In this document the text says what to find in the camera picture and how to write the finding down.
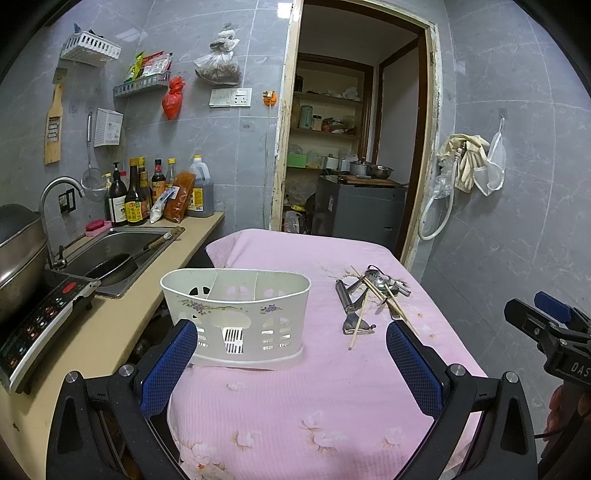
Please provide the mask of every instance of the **plastic jug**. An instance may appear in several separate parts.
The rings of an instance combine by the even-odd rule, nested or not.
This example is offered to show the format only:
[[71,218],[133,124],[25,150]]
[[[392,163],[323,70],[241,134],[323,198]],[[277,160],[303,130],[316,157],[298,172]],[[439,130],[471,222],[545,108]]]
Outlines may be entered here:
[[186,215],[200,218],[211,217],[213,215],[213,182],[201,155],[193,156],[189,172],[195,175],[195,185],[193,194],[189,198]]

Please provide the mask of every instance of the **chopsticks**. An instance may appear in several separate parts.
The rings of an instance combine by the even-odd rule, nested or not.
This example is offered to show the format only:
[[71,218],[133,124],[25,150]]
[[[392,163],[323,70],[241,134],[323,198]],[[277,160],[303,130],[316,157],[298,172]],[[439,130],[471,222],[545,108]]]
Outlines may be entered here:
[[380,300],[382,302],[385,301],[388,304],[389,308],[391,308],[394,312],[398,313],[402,317],[404,323],[406,323],[408,325],[408,328],[410,328],[413,331],[413,333],[418,337],[417,331],[414,329],[412,324],[409,322],[408,317],[406,316],[406,314],[402,310],[402,307],[400,306],[400,304],[398,303],[398,300],[396,299],[396,297],[392,293],[392,290],[390,290],[390,287],[388,285],[386,285],[386,289],[388,290],[388,293],[390,295],[390,297],[388,298],[386,295],[384,295],[382,292],[380,292],[377,289],[377,287],[371,282],[370,279],[362,276],[355,269],[355,267],[353,265],[351,265],[351,268],[353,268],[353,271],[357,274],[358,278],[368,286],[368,288],[373,292],[373,294],[378,298],[378,300]]
[[363,298],[363,302],[361,302],[361,310],[359,311],[359,318],[357,319],[357,325],[355,325],[355,331],[353,332],[353,338],[351,339],[351,343],[349,344],[349,350],[353,349],[353,345],[355,345],[355,340],[357,340],[357,332],[359,331],[359,325],[361,325],[361,319],[363,318],[363,310],[365,308],[365,302],[367,301],[367,295]]

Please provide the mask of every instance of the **white wall organizer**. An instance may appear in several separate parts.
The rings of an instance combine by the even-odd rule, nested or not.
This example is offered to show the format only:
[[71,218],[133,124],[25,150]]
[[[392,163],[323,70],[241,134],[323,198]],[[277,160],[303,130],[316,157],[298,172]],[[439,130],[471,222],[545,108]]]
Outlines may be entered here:
[[120,53],[120,46],[82,31],[68,37],[61,48],[60,58],[102,67],[105,62],[118,59]]
[[123,114],[99,108],[96,111],[95,147],[119,145]]
[[140,77],[137,80],[126,82],[122,85],[117,85],[113,89],[114,97],[125,97],[135,93],[147,92],[156,88],[168,88],[170,80],[170,71],[164,73],[157,73],[155,75],[148,75],[147,77]]

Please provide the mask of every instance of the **jar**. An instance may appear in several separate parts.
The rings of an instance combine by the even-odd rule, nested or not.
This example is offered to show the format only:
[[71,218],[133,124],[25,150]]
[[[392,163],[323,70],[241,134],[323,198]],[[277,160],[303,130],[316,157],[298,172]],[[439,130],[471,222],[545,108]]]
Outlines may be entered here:
[[316,131],[322,130],[322,116],[321,115],[312,115],[312,130],[316,130]]
[[312,128],[312,106],[302,105],[300,113],[299,128],[311,129]]

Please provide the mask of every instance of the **shelf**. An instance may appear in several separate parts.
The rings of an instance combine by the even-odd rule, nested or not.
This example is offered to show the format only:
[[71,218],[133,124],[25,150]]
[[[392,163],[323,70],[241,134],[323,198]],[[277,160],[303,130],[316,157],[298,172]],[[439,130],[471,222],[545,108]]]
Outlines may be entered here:
[[320,95],[318,93],[294,92],[294,97],[297,97],[301,100],[309,100],[310,102],[328,103],[330,105],[348,106],[352,108],[358,108],[363,105],[362,102],[358,102],[356,100]]
[[131,82],[117,85],[113,89],[114,97],[126,97],[136,93],[147,92],[158,88],[168,88],[168,81],[170,80],[170,70],[164,73],[155,73],[147,77],[140,77]]
[[298,170],[314,170],[314,171],[322,171],[322,170],[324,170],[323,168],[315,168],[315,167],[292,167],[291,165],[288,165],[287,168],[297,168]]
[[330,132],[323,132],[322,130],[312,130],[308,128],[293,128],[291,133],[297,133],[302,135],[316,135],[320,137],[333,137],[333,138],[347,138],[349,140],[359,140],[357,135],[346,135],[346,134],[333,134]]

